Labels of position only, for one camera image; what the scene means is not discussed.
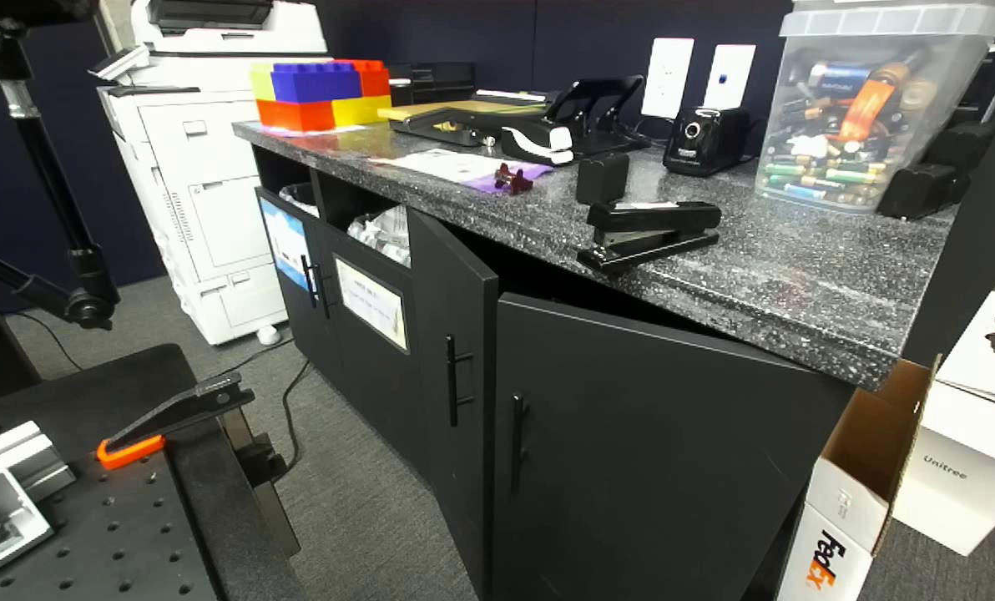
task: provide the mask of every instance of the orange handle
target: orange handle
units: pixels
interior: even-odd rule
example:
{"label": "orange handle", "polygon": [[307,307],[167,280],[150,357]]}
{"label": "orange handle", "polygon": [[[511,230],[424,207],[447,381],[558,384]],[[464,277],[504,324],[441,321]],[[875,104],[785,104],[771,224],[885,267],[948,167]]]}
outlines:
{"label": "orange handle", "polygon": [[120,451],[107,451],[107,441],[97,444],[97,464],[104,471],[124,471],[127,464],[137,464],[144,457],[154,457],[167,447],[167,437],[164,434],[154,434],[147,441],[137,441],[130,447],[120,447]]}

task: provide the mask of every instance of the black stapler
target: black stapler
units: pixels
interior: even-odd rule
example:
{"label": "black stapler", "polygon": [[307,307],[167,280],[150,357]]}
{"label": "black stapler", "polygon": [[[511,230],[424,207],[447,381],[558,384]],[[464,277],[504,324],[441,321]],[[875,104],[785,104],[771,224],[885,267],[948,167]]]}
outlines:
{"label": "black stapler", "polygon": [[601,274],[621,274],[641,260],[721,240],[715,234],[721,210],[701,200],[614,207],[594,204],[588,224],[594,227],[594,244],[581,247],[578,260]]}

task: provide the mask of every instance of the black tripod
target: black tripod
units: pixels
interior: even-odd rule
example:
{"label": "black tripod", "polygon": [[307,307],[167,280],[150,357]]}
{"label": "black tripod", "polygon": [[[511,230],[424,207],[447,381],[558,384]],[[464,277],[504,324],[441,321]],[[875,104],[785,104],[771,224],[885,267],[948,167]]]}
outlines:
{"label": "black tripod", "polygon": [[100,247],[93,244],[83,217],[77,214],[57,154],[40,124],[40,110],[30,97],[30,63],[20,37],[20,30],[0,30],[0,93],[7,100],[7,114],[17,134],[23,137],[33,170],[57,210],[60,230],[67,234],[67,257],[77,274],[77,287],[63,290],[37,274],[23,274],[7,260],[0,260],[0,284],[7,284],[27,304],[57,314],[60,321],[110,331],[110,314],[120,294],[107,274]]}

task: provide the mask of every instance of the metal pegboard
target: metal pegboard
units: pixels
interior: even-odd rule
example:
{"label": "metal pegboard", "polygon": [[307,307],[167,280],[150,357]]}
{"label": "metal pegboard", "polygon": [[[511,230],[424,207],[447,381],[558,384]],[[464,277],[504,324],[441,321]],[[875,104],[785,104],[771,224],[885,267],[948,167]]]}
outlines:
{"label": "metal pegboard", "polygon": [[53,538],[0,571],[0,601],[214,601],[184,497],[164,454],[117,474],[77,467],[40,511]]}

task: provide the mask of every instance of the fedex box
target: fedex box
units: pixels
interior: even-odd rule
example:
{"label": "fedex box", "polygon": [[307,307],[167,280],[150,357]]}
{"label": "fedex box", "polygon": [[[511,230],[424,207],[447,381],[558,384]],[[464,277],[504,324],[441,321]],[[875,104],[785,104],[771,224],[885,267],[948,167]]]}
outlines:
{"label": "fedex box", "polygon": [[935,374],[895,518],[965,558],[995,531],[995,294]]}
{"label": "fedex box", "polygon": [[878,391],[848,401],[811,471],[781,601],[858,598],[891,524],[928,381],[902,361]]}

